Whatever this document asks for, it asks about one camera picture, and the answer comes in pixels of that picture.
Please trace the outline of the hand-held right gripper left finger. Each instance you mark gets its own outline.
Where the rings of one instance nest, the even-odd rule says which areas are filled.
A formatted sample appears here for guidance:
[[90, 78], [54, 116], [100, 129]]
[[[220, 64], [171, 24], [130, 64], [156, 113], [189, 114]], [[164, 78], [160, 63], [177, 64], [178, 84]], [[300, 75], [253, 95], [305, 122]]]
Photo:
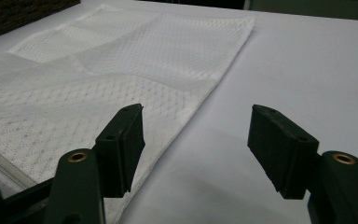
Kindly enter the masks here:
[[131, 191], [144, 147], [142, 105], [119, 109], [96, 138], [93, 147], [105, 198], [122, 198]]

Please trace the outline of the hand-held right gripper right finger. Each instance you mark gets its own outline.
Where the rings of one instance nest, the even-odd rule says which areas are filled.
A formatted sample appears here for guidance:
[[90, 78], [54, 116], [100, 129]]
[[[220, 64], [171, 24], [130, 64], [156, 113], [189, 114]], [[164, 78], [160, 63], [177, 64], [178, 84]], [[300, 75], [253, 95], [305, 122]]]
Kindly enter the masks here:
[[284, 199], [301, 200], [319, 141], [276, 109], [253, 105], [248, 148]]

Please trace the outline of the white mesh laundry bag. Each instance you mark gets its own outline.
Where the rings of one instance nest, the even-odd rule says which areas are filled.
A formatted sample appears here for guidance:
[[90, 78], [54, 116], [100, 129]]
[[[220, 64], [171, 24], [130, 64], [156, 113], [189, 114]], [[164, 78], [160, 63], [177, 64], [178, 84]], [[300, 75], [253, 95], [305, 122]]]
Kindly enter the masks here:
[[0, 54], [0, 190], [51, 178], [64, 153], [91, 147], [126, 105], [143, 106], [145, 149], [132, 185], [220, 82], [255, 18], [102, 5]]

